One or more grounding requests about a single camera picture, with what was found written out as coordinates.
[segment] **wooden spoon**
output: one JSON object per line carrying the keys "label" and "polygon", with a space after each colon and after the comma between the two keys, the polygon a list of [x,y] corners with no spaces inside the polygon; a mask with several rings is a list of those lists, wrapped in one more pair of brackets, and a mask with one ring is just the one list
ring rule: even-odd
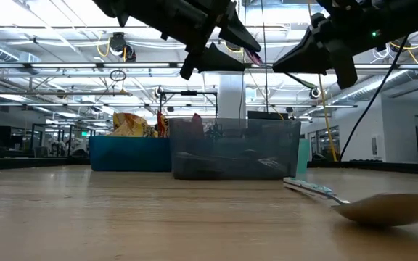
{"label": "wooden spoon", "polygon": [[364,225],[391,227],[418,223],[418,194],[378,194],[354,203],[337,198],[329,188],[284,178],[283,185],[295,191],[337,202],[332,206],[344,218]]}

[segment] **column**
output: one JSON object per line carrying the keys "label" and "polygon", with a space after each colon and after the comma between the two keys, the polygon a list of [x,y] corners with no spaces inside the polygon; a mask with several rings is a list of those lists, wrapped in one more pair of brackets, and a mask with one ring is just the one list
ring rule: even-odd
{"label": "column", "polygon": [[218,87],[218,117],[246,117],[246,83],[243,74],[221,75]]}

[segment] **wooden table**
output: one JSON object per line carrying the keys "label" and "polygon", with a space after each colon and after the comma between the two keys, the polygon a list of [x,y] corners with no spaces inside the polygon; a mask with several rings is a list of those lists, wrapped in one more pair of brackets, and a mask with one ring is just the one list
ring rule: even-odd
{"label": "wooden table", "polygon": [[[309,170],[356,200],[418,175]],[[418,225],[360,228],[281,181],[175,181],[89,167],[0,171],[0,261],[418,260]]]}

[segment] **glass wall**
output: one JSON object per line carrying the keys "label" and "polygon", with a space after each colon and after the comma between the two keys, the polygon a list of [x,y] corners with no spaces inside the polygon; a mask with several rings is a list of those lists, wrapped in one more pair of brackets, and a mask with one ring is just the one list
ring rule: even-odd
{"label": "glass wall", "polygon": [[[335,147],[337,157],[340,157],[340,130],[338,126],[330,128],[332,143]],[[314,131],[309,133],[311,140],[311,155],[320,154],[329,161],[333,161],[332,147],[330,145],[329,132],[327,129]]]}

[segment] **clear plastic bin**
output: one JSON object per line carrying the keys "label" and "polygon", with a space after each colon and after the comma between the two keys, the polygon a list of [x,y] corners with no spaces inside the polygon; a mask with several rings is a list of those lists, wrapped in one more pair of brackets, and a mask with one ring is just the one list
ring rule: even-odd
{"label": "clear plastic bin", "polygon": [[296,175],[300,122],[170,119],[177,179],[282,179]]}

